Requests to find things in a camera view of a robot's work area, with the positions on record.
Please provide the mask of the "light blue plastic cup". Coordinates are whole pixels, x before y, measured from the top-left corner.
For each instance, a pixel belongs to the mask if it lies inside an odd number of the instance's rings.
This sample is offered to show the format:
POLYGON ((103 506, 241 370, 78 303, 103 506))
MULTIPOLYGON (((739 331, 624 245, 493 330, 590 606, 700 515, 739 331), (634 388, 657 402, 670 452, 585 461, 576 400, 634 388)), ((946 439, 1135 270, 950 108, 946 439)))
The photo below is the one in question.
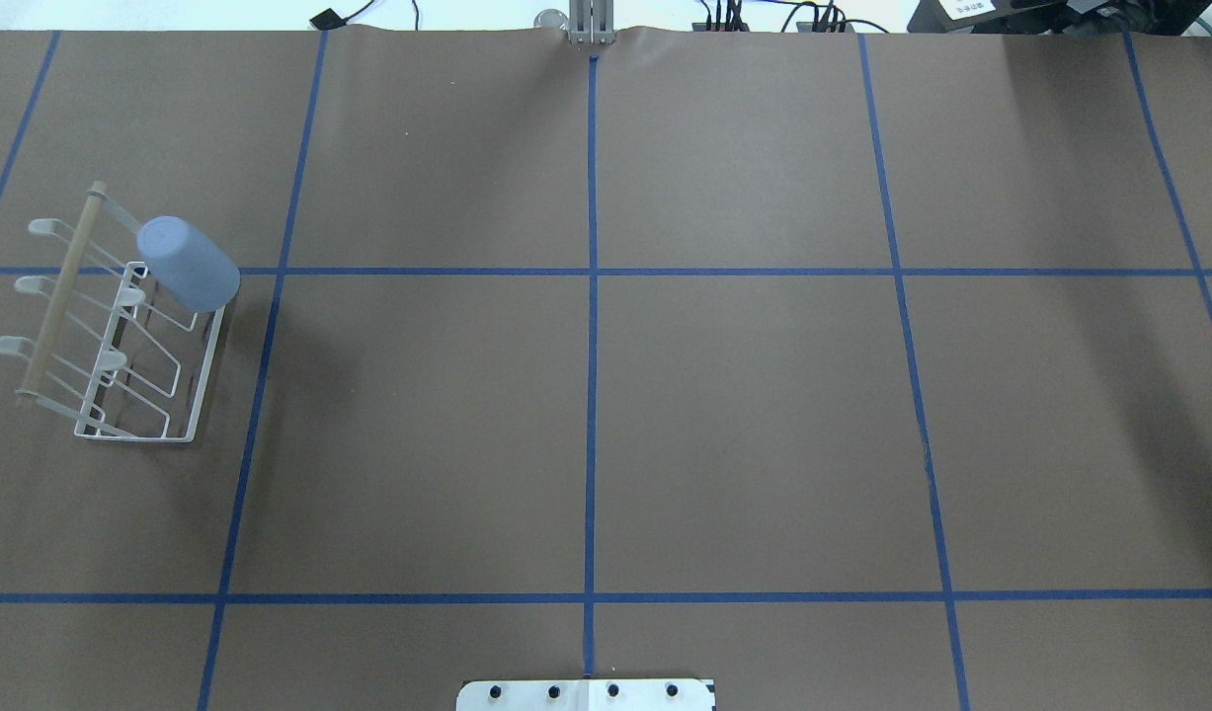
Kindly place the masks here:
POLYGON ((215 313, 234 300, 240 287, 235 262, 208 235, 177 216, 145 220, 136 248, 160 286, 190 313, 215 313))

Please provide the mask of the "small black sensor puck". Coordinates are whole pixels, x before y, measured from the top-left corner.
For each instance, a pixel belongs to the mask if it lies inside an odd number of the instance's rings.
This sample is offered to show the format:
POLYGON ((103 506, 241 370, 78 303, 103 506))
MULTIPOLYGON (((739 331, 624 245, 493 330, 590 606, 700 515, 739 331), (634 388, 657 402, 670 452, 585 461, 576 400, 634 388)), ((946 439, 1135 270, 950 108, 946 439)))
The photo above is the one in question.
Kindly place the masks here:
POLYGON ((333 31, 333 29, 341 29, 345 27, 348 21, 343 15, 335 12, 335 8, 325 8, 318 15, 313 15, 309 18, 309 24, 316 29, 316 31, 333 31))

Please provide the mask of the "aluminium frame post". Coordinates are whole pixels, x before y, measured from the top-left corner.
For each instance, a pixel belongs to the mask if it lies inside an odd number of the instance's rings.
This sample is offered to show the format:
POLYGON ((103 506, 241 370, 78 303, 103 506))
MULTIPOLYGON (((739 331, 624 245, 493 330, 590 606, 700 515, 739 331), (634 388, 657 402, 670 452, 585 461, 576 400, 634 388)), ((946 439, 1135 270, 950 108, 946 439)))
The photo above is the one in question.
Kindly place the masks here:
POLYGON ((614 35, 617 35, 614 31, 614 1, 568 1, 566 35, 568 35, 568 44, 614 44, 614 35))

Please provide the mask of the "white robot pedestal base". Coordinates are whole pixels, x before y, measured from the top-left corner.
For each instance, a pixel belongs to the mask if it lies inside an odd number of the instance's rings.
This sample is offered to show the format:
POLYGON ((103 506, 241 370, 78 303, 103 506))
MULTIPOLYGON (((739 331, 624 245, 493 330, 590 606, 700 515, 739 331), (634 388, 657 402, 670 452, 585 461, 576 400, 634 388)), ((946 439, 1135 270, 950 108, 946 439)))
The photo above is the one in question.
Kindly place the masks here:
POLYGON ((475 680, 456 710, 715 710, 714 683, 696 678, 475 680))

